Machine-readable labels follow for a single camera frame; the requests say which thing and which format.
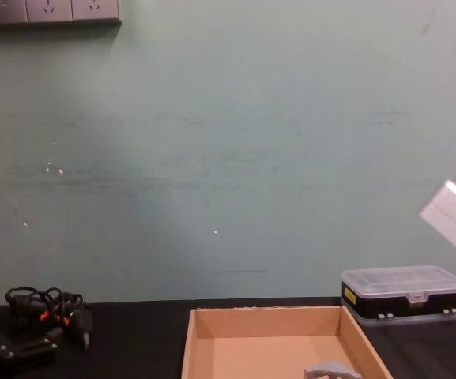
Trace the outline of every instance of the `electrical outlet panel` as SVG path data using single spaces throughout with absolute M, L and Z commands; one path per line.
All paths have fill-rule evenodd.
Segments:
M 0 25 L 121 22 L 118 0 L 0 0 Z
M 26 24 L 25 0 L 0 0 L 0 25 Z
M 71 0 L 75 21 L 118 21 L 117 0 Z
M 26 0 L 30 24 L 73 22 L 70 0 Z

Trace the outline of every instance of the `cardboard box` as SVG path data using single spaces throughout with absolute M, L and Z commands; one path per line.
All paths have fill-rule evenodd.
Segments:
M 192 310 L 182 379 L 303 379 L 330 361 L 392 378 L 345 307 Z

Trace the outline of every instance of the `black tabletop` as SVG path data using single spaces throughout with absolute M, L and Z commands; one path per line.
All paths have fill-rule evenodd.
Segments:
M 330 306 L 338 298 L 266 298 L 93 304 L 87 352 L 64 340 L 55 363 L 21 378 L 180 378 L 189 312 L 237 306 Z M 456 321 L 364 328 L 395 379 L 456 379 Z

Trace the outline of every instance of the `light green wall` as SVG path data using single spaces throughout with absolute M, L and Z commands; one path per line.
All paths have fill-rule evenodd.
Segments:
M 456 2 L 121 3 L 120 29 L 0 32 L 0 293 L 314 296 L 347 268 L 456 273 L 418 216 L 456 179 Z

